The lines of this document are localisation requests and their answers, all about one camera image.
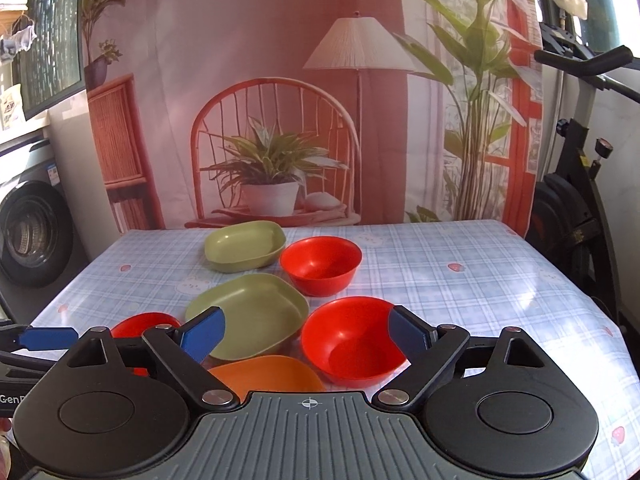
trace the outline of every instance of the backdrop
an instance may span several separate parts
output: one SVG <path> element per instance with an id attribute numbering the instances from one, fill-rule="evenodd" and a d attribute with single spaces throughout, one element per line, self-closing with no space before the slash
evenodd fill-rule
<path id="1" fill-rule="evenodd" d="M 500 219 L 542 127 L 533 0 L 84 0 L 121 231 Z"/>

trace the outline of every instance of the potted plant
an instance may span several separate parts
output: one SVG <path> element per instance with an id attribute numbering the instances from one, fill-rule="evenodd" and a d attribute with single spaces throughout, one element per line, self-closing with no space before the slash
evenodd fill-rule
<path id="1" fill-rule="evenodd" d="M 127 3 L 126 0 L 82 0 L 82 37 L 86 44 L 87 66 L 84 67 L 84 78 L 88 90 L 103 84 L 107 79 L 107 67 L 117 61 L 122 55 L 113 40 L 99 43 L 100 56 L 93 59 L 91 55 L 91 40 L 94 35 L 95 24 L 107 7 Z"/>
<path id="2" fill-rule="evenodd" d="M 269 131 L 257 119 L 248 121 L 253 139 L 215 135 L 228 142 L 223 149 L 232 158 L 206 169 L 215 173 L 214 179 L 226 177 L 221 192 L 240 185 L 252 214 L 290 216 L 307 177 L 322 178 L 324 168 L 348 168 L 327 157 L 327 149 L 313 146 L 316 134 L 282 133 L 275 126 Z"/>
<path id="3" fill-rule="evenodd" d="M 87 90 L 93 90 L 104 84 L 107 81 L 107 67 L 122 57 L 114 40 L 98 43 L 98 48 L 100 48 L 100 56 L 84 69 L 84 82 Z"/>

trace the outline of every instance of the red bowl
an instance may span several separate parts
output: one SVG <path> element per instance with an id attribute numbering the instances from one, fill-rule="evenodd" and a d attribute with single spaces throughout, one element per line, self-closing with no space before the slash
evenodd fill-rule
<path id="1" fill-rule="evenodd" d="M 404 363 L 388 333 L 393 304 L 351 296 L 318 308 L 302 327 L 302 351 L 335 384 L 367 388 Z"/>
<path id="2" fill-rule="evenodd" d="M 325 298 L 351 283 L 362 261 L 360 248 L 337 236 L 299 240 L 282 251 L 280 266 L 307 296 Z"/>
<path id="3" fill-rule="evenodd" d="M 119 322 L 111 329 L 111 335 L 113 337 L 140 337 L 147 328 L 162 324 L 169 324 L 177 328 L 180 326 L 180 321 L 174 316 L 162 312 L 145 312 L 127 317 Z M 140 376 L 148 375 L 145 368 L 133 368 L 133 373 Z"/>

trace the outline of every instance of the tablecloth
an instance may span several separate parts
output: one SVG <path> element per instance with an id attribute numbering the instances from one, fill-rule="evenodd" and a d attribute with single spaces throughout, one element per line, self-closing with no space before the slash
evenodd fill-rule
<path id="1" fill-rule="evenodd" d="M 203 241 L 208 233 L 127 233 L 34 325 L 72 326 L 84 333 L 140 312 L 182 319 L 196 295 L 237 277 L 207 265 Z M 348 238 L 364 253 L 353 283 L 337 297 L 384 298 L 433 325 L 452 322 L 471 335 L 497 336 L 504 326 L 523 327 L 598 413 L 600 432 L 585 475 L 626 480 L 640 468 L 640 383 L 618 328 L 514 231 L 496 221 L 286 230 L 288 242 L 320 234 Z M 260 272 L 284 278 L 277 264 Z M 330 299 L 311 299 L 311 310 Z"/>

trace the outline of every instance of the bike handlebar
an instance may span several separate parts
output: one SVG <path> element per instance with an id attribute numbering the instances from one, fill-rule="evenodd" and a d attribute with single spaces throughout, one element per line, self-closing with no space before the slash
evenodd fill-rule
<path id="1" fill-rule="evenodd" d="M 627 85 L 624 85 L 621 82 L 610 78 L 608 75 L 603 75 L 602 78 L 604 78 L 605 89 L 613 90 L 614 92 L 617 92 L 620 95 L 623 95 L 624 97 L 627 97 L 632 101 L 640 104 L 640 92 L 636 92 L 632 88 L 629 88 Z"/>
<path id="2" fill-rule="evenodd" d="M 601 75 L 628 65 L 634 60 L 634 54 L 626 46 L 620 45 L 608 52 L 585 60 L 560 56 L 546 50 L 537 50 L 534 58 L 539 63 L 552 66 L 576 77 L 589 77 Z"/>

